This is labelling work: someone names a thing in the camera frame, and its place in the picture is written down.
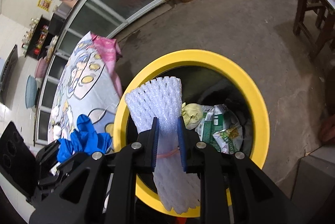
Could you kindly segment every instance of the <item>yellow rim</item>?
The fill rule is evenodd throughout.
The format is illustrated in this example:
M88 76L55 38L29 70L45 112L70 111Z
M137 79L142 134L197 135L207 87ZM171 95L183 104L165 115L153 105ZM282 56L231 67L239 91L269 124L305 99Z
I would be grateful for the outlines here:
M250 158L259 168L262 168L269 148L270 125L268 112L260 91L249 75L237 64L219 54L198 49L181 50L166 54L148 64L132 80L120 100L115 116L113 132L115 151L120 151L126 145L129 110L124 95L163 72L181 66L201 66L212 69L228 78L241 91L249 105L254 126L254 140ZM178 215L174 210L167 211L160 202L158 195L147 187L138 176L136 179L136 196L153 209L168 215L179 217L200 216L200 207L189 209L181 215Z

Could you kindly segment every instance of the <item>metal screw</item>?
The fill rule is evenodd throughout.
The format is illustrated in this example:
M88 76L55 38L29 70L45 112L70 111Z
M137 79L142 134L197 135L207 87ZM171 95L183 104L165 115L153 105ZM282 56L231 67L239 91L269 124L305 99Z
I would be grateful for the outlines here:
M102 156L103 154L100 151L96 151L92 154L92 158L95 160L99 160Z
M134 142L131 144L132 149L139 149L142 147L142 144L140 142Z
M239 160L242 160L244 158L244 153L238 151L238 152L235 153L235 157Z
M198 143L196 144L196 146L197 146L197 148L202 149L202 148L205 148L205 147L206 147L206 143L204 143L204 142L198 142Z

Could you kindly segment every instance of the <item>black shelf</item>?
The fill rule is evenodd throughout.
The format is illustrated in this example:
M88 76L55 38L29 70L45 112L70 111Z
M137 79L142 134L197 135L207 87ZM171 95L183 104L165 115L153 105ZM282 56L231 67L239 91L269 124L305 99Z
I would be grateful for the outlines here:
M27 48L27 51L26 51L26 54L25 54L24 57L29 56L29 57L31 57L31 58L34 58L34 59L37 59L37 60L38 60L38 59L39 59L39 56L41 56L40 54L45 50L45 47L46 47L47 45L50 45L50 42L51 42L51 40L52 40L52 35L49 36L49 39L48 39L48 40L47 40L47 38L45 38L44 43L43 43L43 46L42 46L42 48L41 48L39 54L36 55L36 54L34 53L35 46L36 46L36 44L37 44L37 42L38 42L38 39L40 38L41 31L43 30L43 26L44 26L44 25L49 26L49 24L50 24L50 21L49 21L49 20L43 18L43 16L40 17L40 20L39 20L39 22L36 24L35 30L34 30L32 36L31 36L31 39L30 39L30 42L29 42L29 44L28 44L28 48Z

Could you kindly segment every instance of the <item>gray floor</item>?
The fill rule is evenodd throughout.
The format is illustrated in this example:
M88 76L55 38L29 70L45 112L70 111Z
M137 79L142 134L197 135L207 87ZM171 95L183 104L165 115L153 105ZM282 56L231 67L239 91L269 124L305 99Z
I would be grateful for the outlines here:
M267 105L271 141L266 174L290 195L299 158L319 147L324 78L292 25L297 0L194 0L150 21L120 42L122 83L156 58L181 49L228 57L255 81ZM313 24L313 15L307 21Z

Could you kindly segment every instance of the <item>wooden stool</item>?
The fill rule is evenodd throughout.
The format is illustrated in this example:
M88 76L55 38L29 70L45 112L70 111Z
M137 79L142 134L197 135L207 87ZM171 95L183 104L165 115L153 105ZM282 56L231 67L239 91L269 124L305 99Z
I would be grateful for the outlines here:
M316 12L318 10L318 16L315 22L317 28L320 28L322 21L325 22L316 41L313 39L311 33L304 25L305 12L308 10L314 10ZM324 16L326 10L328 11L327 17ZM293 25L293 33L295 35L299 35L300 31L304 32L307 39L312 44L312 51L309 53L311 60L316 58L326 42L335 38L334 24L335 0L319 0L317 3L308 3L307 0L298 0L298 7Z

